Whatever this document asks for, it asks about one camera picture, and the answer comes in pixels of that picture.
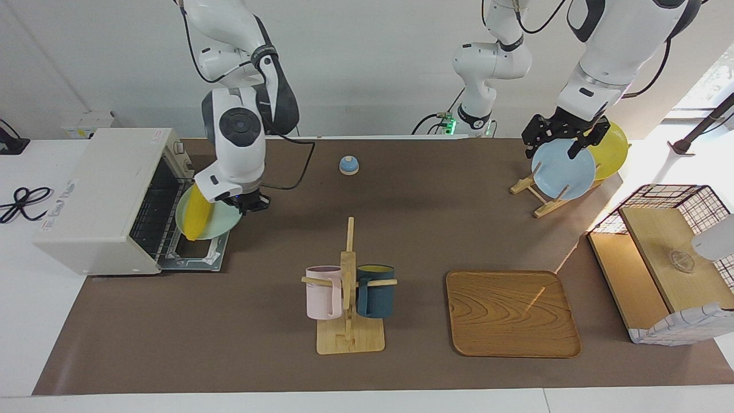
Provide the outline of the yellow corn cob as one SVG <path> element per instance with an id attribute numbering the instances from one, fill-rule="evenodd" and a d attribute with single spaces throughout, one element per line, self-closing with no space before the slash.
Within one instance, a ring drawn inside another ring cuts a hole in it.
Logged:
<path id="1" fill-rule="evenodd" d="M 197 240 L 209 223 L 212 216 L 212 203 L 200 191 L 197 184 L 192 185 L 189 198 L 185 204 L 181 232 L 188 241 Z"/>

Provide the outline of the white toaster oven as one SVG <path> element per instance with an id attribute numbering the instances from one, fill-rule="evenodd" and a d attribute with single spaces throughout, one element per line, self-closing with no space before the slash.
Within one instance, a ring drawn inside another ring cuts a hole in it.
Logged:
<path id="1" fill-rule="evenodd" d="M 172 128 L 98 129 L 32 243 L 82 276 L 160 274 L 130 230 L 162 158 L 193 182 L 189 155 Z"/>

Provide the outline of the wooden mug rack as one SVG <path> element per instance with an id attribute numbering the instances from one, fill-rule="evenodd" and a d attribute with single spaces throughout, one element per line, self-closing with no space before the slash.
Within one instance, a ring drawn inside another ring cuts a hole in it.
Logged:
<path id="1" fill-rule="evenodd" d="M 308 286 L 329 288 L 330 294 L 339 298 L 332 301 L 332 309 L 339 304 L 342 310 L 339 317 L 317 321 L 315 350 L 319 355 L 364 353 L 385 349 L 384 324 L 381 319 L 363 317 L 357 312 L 356 252 L 353 251 L 354 217 L 347 222 L 346 247 L 340 256 L 340 282 L 334 279 L 320 279 L 312 275 L 301 277 Z"/>

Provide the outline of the light blue plate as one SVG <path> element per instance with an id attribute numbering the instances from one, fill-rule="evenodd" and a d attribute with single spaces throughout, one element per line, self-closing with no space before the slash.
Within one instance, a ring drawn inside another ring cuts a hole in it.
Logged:
<path id="1" fill-rule="evenodd" d="M 584 148 L 574 159 L 569 158 L 567 152 L 574 142 L 555 139 L 535 152 L 530 169 L 535 172 L 536 186 L 546 196 L 572 200 L 591 188 L 596 176 L 594 157 Z"/>

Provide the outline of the black stand pole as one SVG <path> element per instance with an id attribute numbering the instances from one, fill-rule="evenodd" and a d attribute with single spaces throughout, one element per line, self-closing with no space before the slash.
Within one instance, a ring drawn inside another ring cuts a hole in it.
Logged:
<path id="1" fill-rule="evenodd" d="M 734 118 L 734 92 L 731 92 L 717 107 L 715 107 L 709 115 L 695 126 L 695 128 L 687 133 L 684 138 L 675 141 L 674 143 L 668 143 L 671 151 L 677 156 L 690 157 L 694 154 L 689 152 L 692 143 L 695 139 L 699 138 L 703 134 L 712 133 L 716 129 L 725 125 L 727 121 Z"/>

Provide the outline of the yellow plate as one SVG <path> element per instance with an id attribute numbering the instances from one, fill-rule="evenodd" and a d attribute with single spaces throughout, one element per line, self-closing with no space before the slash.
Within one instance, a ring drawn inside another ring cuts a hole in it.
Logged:
<path id="1" fill-rule="evenodd" d="M 613 121 L 598 145 L 587 147 L 596 164 L 595 181 L 605 180 L 618 172 L 627 159 L 630 148 L 626 133 Z"/>

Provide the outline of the wooden plate rack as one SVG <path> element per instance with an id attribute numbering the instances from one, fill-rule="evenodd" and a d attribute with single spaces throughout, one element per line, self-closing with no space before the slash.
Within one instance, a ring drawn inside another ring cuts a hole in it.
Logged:
<path id="1" fill-rule="evenodd" d="M 509 187 L 509 193 L 528 192 L 535 196 L 540 206 L 534 210 L 535 219 L 555 212 L 569 202 L 595 190 L 602 181 L 595 181 L 595 168 L 584 165 L 559 165 L 540 161 L 529 175 Z"/>

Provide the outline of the toaster oven glass door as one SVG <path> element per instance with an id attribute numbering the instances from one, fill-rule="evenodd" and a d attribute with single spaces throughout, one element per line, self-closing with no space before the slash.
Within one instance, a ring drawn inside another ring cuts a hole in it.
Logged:
<path id="1" fill-rule="evenodd" d="M 163 271 L 219 272 L 229 235 L 226 232 L 212 239 L 188 241 L 180 232 L 175 232 L 162 242 L 155 261 Z"/>

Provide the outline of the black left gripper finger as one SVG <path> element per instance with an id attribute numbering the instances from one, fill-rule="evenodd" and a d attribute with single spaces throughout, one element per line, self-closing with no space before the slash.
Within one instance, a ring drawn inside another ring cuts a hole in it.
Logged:
<path id="1" fill-rule="evenodd" d="M 584 133 L 580 131 L 580 129 L 576 130 L 576 133 L 574 134 L 575 141 L 571 148 L 567 150 L 568 158 L 575 159 L 576 156 L 588 146 L 597 146 L 602 141 L 606 133 L 608 133 L 610 127 L 611 123 L 608 119 L 600 119 L 594 126 L 592 126 L 592 128 L 590 128 L 590 130 L 585 131 Z"/>
<path id="2" fill-rule="evenodd" d="M 532 159 L 540 146 L 556 139 L 555 134 L 558 129 L 557 120 L 540 114 L 533 115 L 521 133 L 522 143 L 525 146 L 525 157 Z"/>

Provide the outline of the wooden serving tray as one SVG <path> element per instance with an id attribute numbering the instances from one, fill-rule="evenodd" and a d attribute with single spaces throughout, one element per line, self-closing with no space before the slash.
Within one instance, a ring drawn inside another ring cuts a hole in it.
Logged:
<path id="1" fill-rule="evenodd" d="M 548 270 L 451 270 L 451 341 L 462 356 L 570 359 L 582 350 L 561 280 Z"/>

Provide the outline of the mint green plate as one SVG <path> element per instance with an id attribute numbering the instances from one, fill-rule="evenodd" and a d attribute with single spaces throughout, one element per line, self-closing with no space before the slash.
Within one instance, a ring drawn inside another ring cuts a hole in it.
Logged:
<path id="1" fill-rule="evenodd" d="M 183 196 L 181 196 L 181 199 L 175 209 L 175 223 L 180 232 L 184 219 L 185 204 L 189 198 L 189 191 L 190 188 L 186 190 Z M 222 201 L 212 203 L 212 207 L 212 214 L 210 214 L 209 223 L 206 226 L 204 233 L 202 233 L 197 240 L 207 240 L 223 235 L 223 233 L 226 233 L 231 228 L 235 227 L 241 219 L 241 214 L 238 209 Z"/>

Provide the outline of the dark blue mug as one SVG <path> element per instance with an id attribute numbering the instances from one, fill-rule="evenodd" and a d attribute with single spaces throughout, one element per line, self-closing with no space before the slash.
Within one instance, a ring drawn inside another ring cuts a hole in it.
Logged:
<path id="1" fill-rule="evenodd" d="M 390 265 L 365 264 L 357 267 L 357 314 L 362 317 L 384 319 L 391 317 L 394 308 L 395 287 L 369 286 L 371 280 L 389 280 L 395 276 Z"/>

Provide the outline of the checkered white cloth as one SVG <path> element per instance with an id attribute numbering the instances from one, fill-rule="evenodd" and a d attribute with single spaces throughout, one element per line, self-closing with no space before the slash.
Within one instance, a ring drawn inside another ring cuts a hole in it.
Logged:
<path id="1" fill-rule="evenodd" d="M 691 345 L 734 332 L 734 309 L 712 302 L 674 312 L 648 329 L 627 332 L 634 344 Z"/>

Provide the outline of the small clear glass piece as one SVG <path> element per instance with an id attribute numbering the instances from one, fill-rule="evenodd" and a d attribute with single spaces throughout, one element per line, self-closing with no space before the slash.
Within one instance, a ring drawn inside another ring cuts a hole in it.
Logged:
<path id="1" fill-rule="evenodd" d="M 684 274 L 692 274 L 695 271 L 695 258 L 687 252 L 671 250 L 669 251 L 668 257 L 671 265 L 680 272 L 684 272 Z"/>

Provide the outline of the black clamp mount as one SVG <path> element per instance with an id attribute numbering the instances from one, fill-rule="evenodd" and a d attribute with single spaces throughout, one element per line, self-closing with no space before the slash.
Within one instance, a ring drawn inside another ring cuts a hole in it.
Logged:
<path id="1" fill-rule="evenodd" d="M 0 118 L 0 124 L 0 154 L 22 154 L 29 145 L 30 139 L 22 138 L 17 130 L 2 118 Z"/>

